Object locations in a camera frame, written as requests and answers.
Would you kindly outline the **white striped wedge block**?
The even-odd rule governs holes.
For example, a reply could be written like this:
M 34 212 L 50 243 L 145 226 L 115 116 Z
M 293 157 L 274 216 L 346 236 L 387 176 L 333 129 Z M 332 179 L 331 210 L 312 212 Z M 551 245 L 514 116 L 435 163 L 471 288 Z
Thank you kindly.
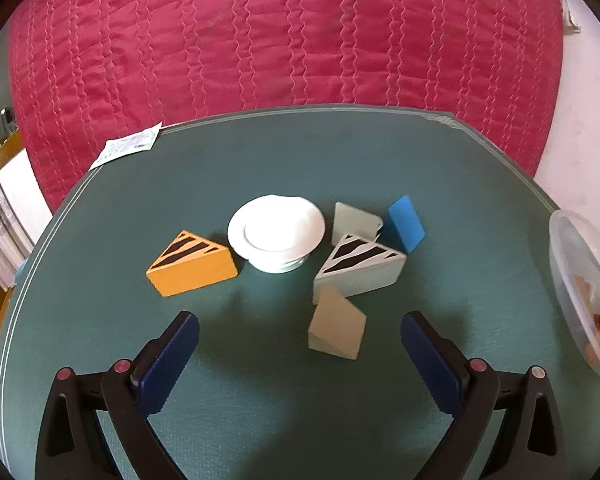
M 313 303 L 324 287 L 345 297 L 384 288 L 400 276 L 406 255 L 362 236 L 344 234 L 318 270 L 313 281 Z

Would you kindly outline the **blue foam block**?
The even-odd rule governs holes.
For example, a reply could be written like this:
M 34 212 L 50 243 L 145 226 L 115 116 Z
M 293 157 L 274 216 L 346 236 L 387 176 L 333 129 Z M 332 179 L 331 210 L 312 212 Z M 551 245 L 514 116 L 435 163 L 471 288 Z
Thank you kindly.
M 393 239 L 407 254 L 410 254 L 425 237 L 422 222 L 408 195 L 402 196 L 388 208 L 387 226 L 390 226 Z

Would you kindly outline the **orange striped wedge block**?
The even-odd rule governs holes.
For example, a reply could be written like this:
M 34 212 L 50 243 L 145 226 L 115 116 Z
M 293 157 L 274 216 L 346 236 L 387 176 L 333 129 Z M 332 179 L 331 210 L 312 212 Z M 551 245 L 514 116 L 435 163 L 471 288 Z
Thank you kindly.
M 169 297 L 236 278 L 237 274 L 226 246 L 183 230 L 151 263 L 146 278 L 161 296 Z

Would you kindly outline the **pale green wedge block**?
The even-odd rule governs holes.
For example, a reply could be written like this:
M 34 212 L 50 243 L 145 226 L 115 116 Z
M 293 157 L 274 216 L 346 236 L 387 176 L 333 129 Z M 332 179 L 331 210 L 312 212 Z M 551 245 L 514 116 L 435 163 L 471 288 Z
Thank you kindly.
M 366 326 L 366 314 L 336 289 L 325 286 L 308 328 L 310 349 L 354 361 L 358 358 Z

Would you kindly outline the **white paper label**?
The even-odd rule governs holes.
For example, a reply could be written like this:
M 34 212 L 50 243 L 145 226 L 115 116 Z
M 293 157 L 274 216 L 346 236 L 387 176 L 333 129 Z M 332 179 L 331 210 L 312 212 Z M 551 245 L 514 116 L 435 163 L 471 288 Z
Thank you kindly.
M 108 140 L 91 164 L 90 169 L 94 170 L 124 156 L 150 151 L 158 138 L 161 128 L 162 123 L 159 122 L 157 125 L 140 132 L 122 136 L 119 139 Z

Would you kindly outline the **green table mat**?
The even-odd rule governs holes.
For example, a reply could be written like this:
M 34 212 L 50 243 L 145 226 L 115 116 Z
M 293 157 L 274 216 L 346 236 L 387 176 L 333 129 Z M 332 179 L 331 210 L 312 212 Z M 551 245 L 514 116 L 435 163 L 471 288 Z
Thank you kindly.
M 396 280 L 353 298 L 360 353 L 311 350 L 314 280 L 337 204 L 383 242 L 408 198 L 424 237 Z M 409 479 L 450 423 L 401 344 L 419 310 L 468 356 L 546 370 L 568 477 L 600 466 L 600 376 L 550 273 L 554 200 L 450 115 L 278 108 L 169 127 L 87 171 L 34 246 L 0 336 L 0 457 L 34 475 L 56 370 L 106 370 L 178 312 L 200 343 L 151 425 L 192 479 Z

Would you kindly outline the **beige wooden block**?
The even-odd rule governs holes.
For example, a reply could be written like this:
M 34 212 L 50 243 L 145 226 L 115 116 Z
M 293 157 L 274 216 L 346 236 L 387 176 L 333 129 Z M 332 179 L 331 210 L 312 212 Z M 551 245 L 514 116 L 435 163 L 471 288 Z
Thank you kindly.
M 586 310 L 594 318 L 594 323 L 600 324 L 600 294 L 596 292 L 594 284 L 579 274 L 573 275 L 573 281 Z

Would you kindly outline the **white round lid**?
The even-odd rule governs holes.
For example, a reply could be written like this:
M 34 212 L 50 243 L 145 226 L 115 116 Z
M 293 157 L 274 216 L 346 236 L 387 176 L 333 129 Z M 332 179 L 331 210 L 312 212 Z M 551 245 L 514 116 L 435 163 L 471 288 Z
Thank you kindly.
M 227 238 L 238 256 L 257 270 L 282 274 L 298 269 L 321 243 L 323 214 L 300 196 L 265 195 L 235 211 Z

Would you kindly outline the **red quilted bedspread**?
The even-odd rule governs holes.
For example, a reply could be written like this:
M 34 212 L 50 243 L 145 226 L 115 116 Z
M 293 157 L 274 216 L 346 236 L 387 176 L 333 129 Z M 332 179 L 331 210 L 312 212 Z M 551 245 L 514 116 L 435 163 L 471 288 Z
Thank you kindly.
M 276 106 L 444 110 L 538 169 L 559 0 L 24 0 L 10 90 L 50 209 L 110 139 Z

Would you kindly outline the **clear plastic bowl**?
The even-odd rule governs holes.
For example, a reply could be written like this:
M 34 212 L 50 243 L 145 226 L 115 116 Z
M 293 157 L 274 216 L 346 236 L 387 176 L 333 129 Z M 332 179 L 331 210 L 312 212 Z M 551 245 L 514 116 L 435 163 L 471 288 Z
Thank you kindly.
M 600 230 L 580 214 L 558 209 L 548 234 L 559 307 L 581 356 L 600 375 Z

